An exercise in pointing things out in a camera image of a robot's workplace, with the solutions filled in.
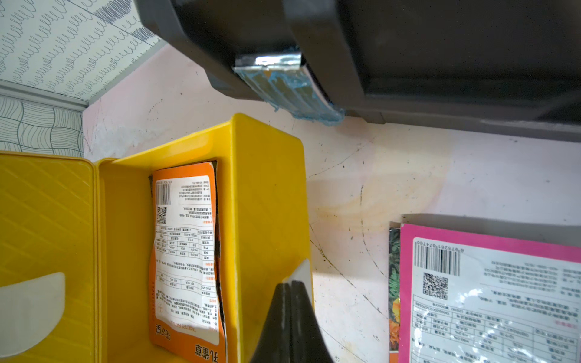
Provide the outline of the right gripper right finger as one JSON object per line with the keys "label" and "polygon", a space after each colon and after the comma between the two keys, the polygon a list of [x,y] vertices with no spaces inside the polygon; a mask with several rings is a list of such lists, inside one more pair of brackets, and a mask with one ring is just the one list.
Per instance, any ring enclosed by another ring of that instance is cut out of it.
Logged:
{"label": "right gripper right finger", "polygon": [[292,362],[333,363],[301,281],[291,283],[291,351]]}

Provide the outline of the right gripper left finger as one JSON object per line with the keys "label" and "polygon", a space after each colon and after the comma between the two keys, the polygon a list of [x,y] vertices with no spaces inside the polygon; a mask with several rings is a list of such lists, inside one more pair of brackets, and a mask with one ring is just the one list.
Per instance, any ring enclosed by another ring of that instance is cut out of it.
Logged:
{"label": "right gripper left finger", "polygon": [[291,287],[278,284],[252,363],[291,361]]}

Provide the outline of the orange seed bag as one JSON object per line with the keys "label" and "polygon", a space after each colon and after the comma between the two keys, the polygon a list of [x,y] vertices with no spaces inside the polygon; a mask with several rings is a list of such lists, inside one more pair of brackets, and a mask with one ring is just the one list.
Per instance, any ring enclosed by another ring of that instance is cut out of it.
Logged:
{"label": "orange seed bag", "polygon": [[189,362],[225,362],[215,165],[161,169],[151,181],[150,341]]}

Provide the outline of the yellow top drawer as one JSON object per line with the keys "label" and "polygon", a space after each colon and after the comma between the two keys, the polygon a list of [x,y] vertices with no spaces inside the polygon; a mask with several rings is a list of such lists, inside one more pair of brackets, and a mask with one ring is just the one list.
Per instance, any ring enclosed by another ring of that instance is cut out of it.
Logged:
{"label": "yellow top drawer", "polygon": [[275,287],[311,256],[301,140],[238,113],[157,148],[95,164],[100,362],[177,362],[148,329],[151,174],[214,160],[228,360],[251,359]]}

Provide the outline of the pink seed bag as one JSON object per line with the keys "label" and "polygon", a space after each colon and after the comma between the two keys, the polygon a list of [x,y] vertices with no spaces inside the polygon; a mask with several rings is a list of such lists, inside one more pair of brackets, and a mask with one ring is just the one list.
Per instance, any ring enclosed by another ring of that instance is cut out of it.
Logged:
{"label": "pink seed bag", "polygon": [[405,224],[401,362],[580,360],[580,250]]}

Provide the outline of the marigold seed bag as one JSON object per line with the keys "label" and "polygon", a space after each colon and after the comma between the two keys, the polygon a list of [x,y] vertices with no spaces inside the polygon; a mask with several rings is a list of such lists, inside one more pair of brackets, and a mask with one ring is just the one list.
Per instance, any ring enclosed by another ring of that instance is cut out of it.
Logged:
{"label": "marigold seed bag", "polygon": [[400,317],[400,229],[390,228],[389,231],[389,362],[398,362]]}

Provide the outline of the yellow drawer cabinet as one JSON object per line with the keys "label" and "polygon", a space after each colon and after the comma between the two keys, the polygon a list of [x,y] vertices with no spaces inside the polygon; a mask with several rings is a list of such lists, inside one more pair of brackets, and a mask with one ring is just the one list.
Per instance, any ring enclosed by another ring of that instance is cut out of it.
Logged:
{"label": "yellow drawer cabinet", "polygon": [[95,362],[95,168],[1,155],[1,360]]}

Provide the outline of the black toolbox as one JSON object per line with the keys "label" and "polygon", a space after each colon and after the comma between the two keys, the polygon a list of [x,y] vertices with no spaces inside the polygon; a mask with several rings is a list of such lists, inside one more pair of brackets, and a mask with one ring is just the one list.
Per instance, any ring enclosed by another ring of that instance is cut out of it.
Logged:
{"label": "black toolbox", "polygon": [[579,142],[578,1],[138,1],[216,91],[304,119]]}

